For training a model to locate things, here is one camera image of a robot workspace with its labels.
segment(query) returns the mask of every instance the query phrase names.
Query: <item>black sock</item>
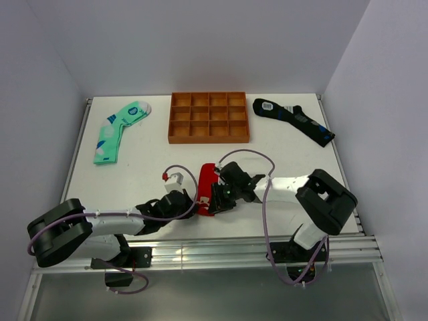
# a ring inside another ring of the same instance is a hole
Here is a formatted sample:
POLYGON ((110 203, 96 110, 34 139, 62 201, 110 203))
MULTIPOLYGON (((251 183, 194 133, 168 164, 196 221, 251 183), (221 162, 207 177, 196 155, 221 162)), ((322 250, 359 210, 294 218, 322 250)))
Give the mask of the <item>black sock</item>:
POLYGON ((335 134, 323 125, 307 117, 300 106, 284 108, 275 102, 257 98, 253 103, 253 110, 258 116, 289 122, 322 147, 325 147, 335 137, 335 134))

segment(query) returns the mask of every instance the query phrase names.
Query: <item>green sock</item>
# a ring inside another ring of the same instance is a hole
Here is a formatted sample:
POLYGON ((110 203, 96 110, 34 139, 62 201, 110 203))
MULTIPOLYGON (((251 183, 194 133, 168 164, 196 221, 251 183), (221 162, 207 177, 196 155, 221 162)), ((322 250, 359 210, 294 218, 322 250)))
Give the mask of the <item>green sock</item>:
POLYGON ((101 126, 94 164, 116 163, 123 127, 135 124, 148 116, 150 112, 149 104, 138 101, 126 105, 119 112, 108 117, 101 126))

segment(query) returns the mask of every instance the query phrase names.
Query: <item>white wall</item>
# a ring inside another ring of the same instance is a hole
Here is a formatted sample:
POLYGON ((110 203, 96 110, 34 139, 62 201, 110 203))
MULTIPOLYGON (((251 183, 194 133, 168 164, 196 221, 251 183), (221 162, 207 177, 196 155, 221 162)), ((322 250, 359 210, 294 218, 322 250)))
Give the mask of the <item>white wall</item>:
POLYGON ((368 0, 28 0, 88 96, 325 90, 368 0))
POLYGON ((23 0, 0 10, 0 319, 15 320, 30 221, 60 200, 84 99, 23 0))
POLYGON ((406 320, 428 318, 428 2, 372 0, 324 105, 406 320))

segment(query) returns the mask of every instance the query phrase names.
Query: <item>sock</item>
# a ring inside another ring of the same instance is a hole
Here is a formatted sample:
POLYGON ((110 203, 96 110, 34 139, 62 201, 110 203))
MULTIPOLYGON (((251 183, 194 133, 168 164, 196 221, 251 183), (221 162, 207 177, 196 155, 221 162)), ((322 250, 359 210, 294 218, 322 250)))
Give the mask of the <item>sock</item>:
POLYGON ((119 112, 107 117, 101 125, 100 137, 96 145, 94 164, 116 163, 123 127, 132 126, 151 112, 149 104, 132 102, 119 112))
POLYGON ((260 117, 290 123, 322 147, 325 147, 335 137, 335 134, 323 125, 306 116, 301 106, 286 106, 284 108, 275 102, 257 98, 254 100, 253 110, 260 117))

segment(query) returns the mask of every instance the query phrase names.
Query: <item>white connector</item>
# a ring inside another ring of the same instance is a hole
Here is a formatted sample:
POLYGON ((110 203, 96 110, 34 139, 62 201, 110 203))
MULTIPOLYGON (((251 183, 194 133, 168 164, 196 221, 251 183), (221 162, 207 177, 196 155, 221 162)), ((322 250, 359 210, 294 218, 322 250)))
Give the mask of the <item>white connector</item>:
POLYGON ((178 191, 182 193, 183 192, 183 188, 181 187, 182 182, 183 182, 183 175, 181 173, 174 173, 170 177, 168 177, 164 186, 168 193, 170 193, 171 191, 178 191))

